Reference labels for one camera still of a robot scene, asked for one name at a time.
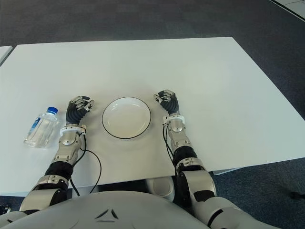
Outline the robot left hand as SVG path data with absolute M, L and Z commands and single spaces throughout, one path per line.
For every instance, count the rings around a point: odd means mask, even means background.
M 66 110 L 66 124 L 79 125 L 94 103 L 95 101 L 87 96 L 76 96 L 70 100 Z

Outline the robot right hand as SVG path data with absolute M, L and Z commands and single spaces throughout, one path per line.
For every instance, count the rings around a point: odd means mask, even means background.
M 153 96 L 169 115 L 179 113 L 179 103 L 174 92 L 166 89 Z

